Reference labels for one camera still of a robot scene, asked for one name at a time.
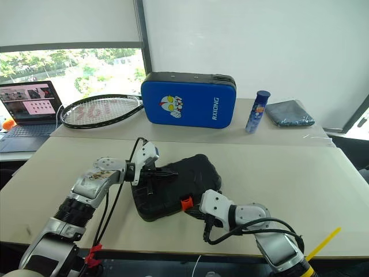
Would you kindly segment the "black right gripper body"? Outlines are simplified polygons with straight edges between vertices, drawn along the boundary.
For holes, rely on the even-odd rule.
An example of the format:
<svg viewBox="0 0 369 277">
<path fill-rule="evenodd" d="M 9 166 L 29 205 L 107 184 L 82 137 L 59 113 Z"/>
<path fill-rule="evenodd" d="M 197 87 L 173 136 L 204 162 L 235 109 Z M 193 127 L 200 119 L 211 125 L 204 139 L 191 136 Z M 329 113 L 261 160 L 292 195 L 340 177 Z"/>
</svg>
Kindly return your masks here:
<svg viewBox="0 0 369 277">
<path fill-rule="evenodd" d="M 199 218 L 205 222 L 206 230 L 211 230 L 212 227 L 223 228 L 223 223 L 211 214 L 201 214 Z"/>
</svg>

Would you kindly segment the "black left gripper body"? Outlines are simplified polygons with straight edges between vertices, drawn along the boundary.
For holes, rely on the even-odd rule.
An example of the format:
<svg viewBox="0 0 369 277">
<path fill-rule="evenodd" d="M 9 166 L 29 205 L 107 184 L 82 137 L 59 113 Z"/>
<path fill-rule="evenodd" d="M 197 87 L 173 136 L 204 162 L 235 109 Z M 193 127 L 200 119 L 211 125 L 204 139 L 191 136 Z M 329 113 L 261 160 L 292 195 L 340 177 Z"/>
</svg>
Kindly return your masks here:
<svg viewBox="0 0 369 277">
<path fill-rule="evenodd" d="M 146 188 L 147 195 L 154 194 L 154 186 L 157 184 L 157 179 L 161 169 L 158 167 L 147 167 L 144 166 L 140 172 L 139 186 Z"/>
</svg>

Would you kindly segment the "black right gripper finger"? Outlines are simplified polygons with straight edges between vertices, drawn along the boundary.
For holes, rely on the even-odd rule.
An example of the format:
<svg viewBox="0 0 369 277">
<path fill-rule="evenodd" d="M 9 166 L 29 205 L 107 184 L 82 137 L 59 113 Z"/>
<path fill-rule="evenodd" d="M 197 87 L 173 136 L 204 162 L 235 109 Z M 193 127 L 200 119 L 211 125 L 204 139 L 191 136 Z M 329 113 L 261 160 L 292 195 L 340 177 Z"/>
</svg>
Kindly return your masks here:
<svg viewBox="0 0 369 277">
<path fill-rule="evenodd" d="M 199 210 L 198 205 L 188 208 L 184 212 L 195 219 L 205 221 L 205 214 Z"/>
</svg>

